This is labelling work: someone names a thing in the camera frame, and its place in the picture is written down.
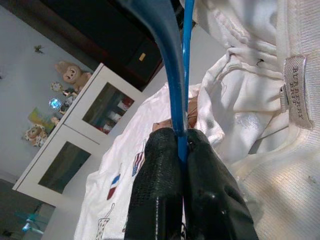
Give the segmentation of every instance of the figurine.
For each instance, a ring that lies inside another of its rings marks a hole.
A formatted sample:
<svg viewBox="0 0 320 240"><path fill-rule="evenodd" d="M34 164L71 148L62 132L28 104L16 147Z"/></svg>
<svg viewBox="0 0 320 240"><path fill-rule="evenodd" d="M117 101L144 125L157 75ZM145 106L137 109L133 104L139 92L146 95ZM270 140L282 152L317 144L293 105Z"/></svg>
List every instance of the figurine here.
<svg viewBox="0 0 320 240"><path fill-rule="evenodd" d="M71 106L71 104L74 102L76 97L77 97L76 93L75 94L69 94L69 97L64 101L64 103L60 107L59 113L64 115L66 113L66 111L68 110L68 108Z"/></svg>
<svg viewBox="0 0 320 240"><path fill-rule="evenodd" d="M24 138L27 141L30 141L33 146L41 147L48 139L48 134L46 133L44 126L35 124L32 128L25 132Z"/></svg>
<svg viewBox="0 0 320 240"><path fill-rule="evenodd" d="M66 97L68 97L70 94L74 95L75 97L78 96L76 91L72 87L68 87L67 89L63 89L63 86L60 82L54 81L51 83L51 90L54 92L60 92Z"/></svg>
<svg viewBox="0 0 320 240"><path fill-rule="evenodd" d="M51 117L50 120L55 126L57 126L60 122L60 120L56 116Z"/></svg>
<svg viewBox="0 0 320 240"><path fill-rule="evenodd" d="M82 90L92 76L90 72L83 72L76 64L66 61L60 61L58 64L54 65L54 67L58 73L62 74L62 79L66 83L73 85L76 93L79 93Z"/></svg>

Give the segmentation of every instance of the teddy bear toy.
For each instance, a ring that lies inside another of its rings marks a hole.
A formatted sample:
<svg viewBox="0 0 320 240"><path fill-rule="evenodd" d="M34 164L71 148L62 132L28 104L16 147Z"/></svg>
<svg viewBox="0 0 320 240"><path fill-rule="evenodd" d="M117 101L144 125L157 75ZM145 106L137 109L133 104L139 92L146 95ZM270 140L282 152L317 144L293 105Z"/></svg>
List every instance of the teddy bear toy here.
<svg viewBox="0 0 320 240"><path fill-rule="evenodd" d="M92 76L90 72L83 72L76 64L66 61L60 61L54 67L58 73L62 74L62 79L66 83L73 85L76 93L81 91Z"/></svg>
<svg viewBox="0 0 320 240"><path fill-rule="evenodd" d="M45 127L40 124L35 124L32 128L28 129L24 138L30 141L33 146L41 147L48 138Z"/></svg>

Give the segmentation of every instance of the french flag print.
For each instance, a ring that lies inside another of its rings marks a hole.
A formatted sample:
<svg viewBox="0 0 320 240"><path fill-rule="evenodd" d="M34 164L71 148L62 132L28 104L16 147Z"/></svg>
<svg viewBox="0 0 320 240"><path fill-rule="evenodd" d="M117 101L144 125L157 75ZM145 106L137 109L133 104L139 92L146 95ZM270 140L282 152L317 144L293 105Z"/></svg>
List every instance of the french flag print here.
<svg viewBox="0 0 320 240"><path fill-rule="evenodd" d="M140 170L141 166L145 162L145 145L146 145L146 140L143 141L142 151L138 152L134 157L132 177L137 174L137 172Z"/></svg>
<svg viewBox="0 0 320 240"><path fill-rule="evenodd" d="M117 175L112 183L111 183L111 186L110 186L110 189L109 189L109 193L108 193L108 197L106 198L107 200L109 200L110 198L112 198L112 196L114 195L115 191L116 191L116 188L118 186L118 183L119 183L119 179L120 179L120 173L119 175Z"/></svg>

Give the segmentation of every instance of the white fabric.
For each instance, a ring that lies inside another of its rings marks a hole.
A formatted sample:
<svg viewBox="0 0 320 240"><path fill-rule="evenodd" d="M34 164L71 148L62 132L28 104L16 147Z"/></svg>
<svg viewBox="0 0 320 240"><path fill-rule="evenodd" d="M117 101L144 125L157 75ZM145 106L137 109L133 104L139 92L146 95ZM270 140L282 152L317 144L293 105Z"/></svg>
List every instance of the white fabric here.
<svg viewBox="0 0 320 240"><path fill-rule="evenodd" d="M193 18L226 48L203 78L196 128L241 180L261 239L318 239L320 2L197 0ZM297 54L308 55L312 131L289 125L288 112L280 111L283 61ZM94 239L98 225L104 230L97 239L123 238L135 156L152 124L169 117L164 86L140 106L99 171L88 177L75 239ZM117 187L107 200L111 186Z"/></svg>
<svg viewBox="0 0 320 240"><path fill-rule="evenodd" d="M189 97L195 97L199 88L200 85L190 86ZM123 239L133 181L139 171L137 169L133 176L136 156L144 152L153 124L170 116L169 89L165 84L138 108L123 133L104 154L99 170L88 176L74 239ZM118 182L112 184L119 174ZM114 186L115 192L107 200ZM99 225L104 231L97 237Z"/></svg>

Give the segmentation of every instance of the burberry label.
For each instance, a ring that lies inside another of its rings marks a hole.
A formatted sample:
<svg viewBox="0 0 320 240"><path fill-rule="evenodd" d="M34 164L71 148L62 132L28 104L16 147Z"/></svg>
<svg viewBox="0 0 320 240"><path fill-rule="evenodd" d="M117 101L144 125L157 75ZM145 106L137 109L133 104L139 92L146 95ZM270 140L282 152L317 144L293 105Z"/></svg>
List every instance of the burberry label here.
<svg viewBox="0 0 320 240"><path fill-rule="evenodd" d="M297 126L311 129L305 101L305 67L307 58L297 55L285 60L283 77L289 104L289 119Z"/></svg>

